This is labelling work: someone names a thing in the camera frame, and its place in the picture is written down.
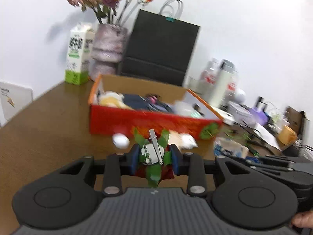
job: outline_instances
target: metal screw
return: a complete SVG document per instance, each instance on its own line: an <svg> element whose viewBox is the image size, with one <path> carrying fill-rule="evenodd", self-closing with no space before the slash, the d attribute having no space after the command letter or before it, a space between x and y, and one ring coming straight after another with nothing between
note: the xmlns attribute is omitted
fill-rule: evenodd
<svg viewBox="0 0 313 235"><path fill-rule="evenodd" d="M194 185L190 188L190 191L195 194L200 194L205 192L205 188L200 185Z"/></svg>
<svg viewBox="0 0 313 235"><path fill-rule="evenodd" d="M120 189L116 186L108 186L108 187L104 188L104 192L106 194L117 194L120 192Z"/></svg>

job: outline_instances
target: thermos lid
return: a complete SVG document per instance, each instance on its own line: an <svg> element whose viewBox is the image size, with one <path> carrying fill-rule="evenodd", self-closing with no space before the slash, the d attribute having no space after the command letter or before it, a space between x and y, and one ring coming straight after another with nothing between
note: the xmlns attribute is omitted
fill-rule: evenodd
<svg viewBox="0 0 313 235"><path fill-rule="evenodd" d="M232 62L223 59L221 61L220 69L227 71L227 72L230 72L230 73L234 73L235 66Z"/></svg>

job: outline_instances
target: white wall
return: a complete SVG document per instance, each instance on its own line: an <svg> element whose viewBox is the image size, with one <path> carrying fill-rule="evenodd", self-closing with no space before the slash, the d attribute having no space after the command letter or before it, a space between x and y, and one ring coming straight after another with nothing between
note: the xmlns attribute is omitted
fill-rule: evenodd
<svg viewBox="0 0 313 235"><path fill-rule="evenodd" d="M147 10L157 13L164 1L154 0ZM261 95L279 108L306 110L313 119L307 86L313 75L313 0L182 1L181 20L201 26L188 76L198 77L212 57L228 59L238 68L247 105ZM0 80L31 87L37 97L63 80L69 30L77 21L94 23L93 12L82 13L66 0L0 3Z"/></svg>

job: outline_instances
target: purple rose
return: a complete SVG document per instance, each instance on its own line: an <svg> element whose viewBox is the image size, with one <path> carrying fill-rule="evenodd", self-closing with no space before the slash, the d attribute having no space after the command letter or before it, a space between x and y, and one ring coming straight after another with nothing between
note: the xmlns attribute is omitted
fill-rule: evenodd
<svg viewBox="0 0 313 235"><path fill-rule="evenodd" d="M117 4L118 4L118 0L102 0L103 4L111 7L111 8L116 8Z"/></svg>

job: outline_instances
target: human hand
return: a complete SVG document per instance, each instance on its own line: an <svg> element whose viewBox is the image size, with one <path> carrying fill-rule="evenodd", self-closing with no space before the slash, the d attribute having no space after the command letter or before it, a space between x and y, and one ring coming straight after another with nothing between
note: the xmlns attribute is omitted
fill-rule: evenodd
<svg viewBox="0 0 313 235"><path fill-rule="evenodd" d="M291 220L291 224L299 228L313 229L313 211L306 211L303 213L295 214Z"/></svg>

